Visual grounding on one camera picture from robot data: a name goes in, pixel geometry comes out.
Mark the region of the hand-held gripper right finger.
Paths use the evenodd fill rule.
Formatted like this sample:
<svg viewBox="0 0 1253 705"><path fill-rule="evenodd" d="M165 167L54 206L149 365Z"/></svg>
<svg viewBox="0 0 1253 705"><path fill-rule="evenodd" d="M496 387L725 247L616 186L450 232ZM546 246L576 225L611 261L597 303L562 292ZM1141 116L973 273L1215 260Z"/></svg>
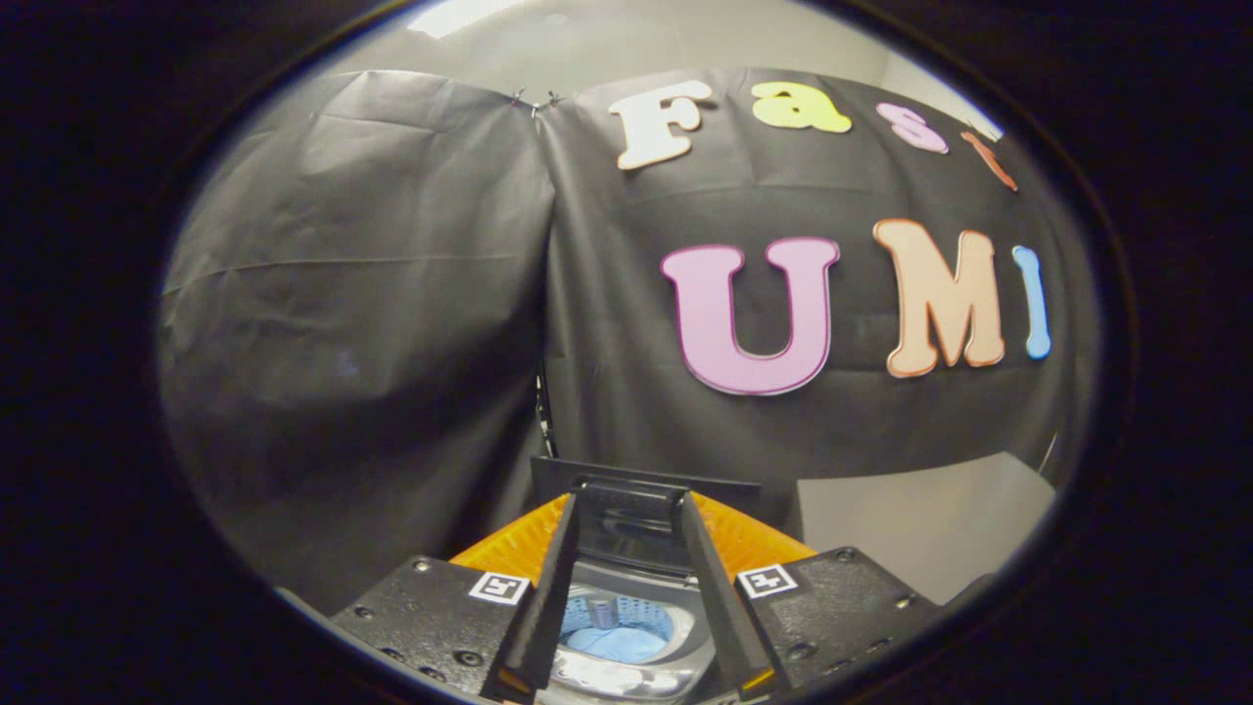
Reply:
<svg viewBox="0 0 1253 705"><path fill-rule="evenodd" d="M944 616L862 548L813 548L695 492L677 502L725 686L792 699L851 687Z"/></svg>

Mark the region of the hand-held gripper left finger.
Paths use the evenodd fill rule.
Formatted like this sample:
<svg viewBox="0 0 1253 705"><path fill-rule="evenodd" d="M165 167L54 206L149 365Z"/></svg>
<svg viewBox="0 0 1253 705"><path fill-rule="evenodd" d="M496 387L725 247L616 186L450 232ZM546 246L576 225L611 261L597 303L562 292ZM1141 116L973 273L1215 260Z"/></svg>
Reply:
<svg viewBox="0 0 1253 705"><path fill-rule="evenodd" d="M332 621L420 682L533 702L549 685L579 528L576 496L563 493L455 558L407 558Z"/></svg>

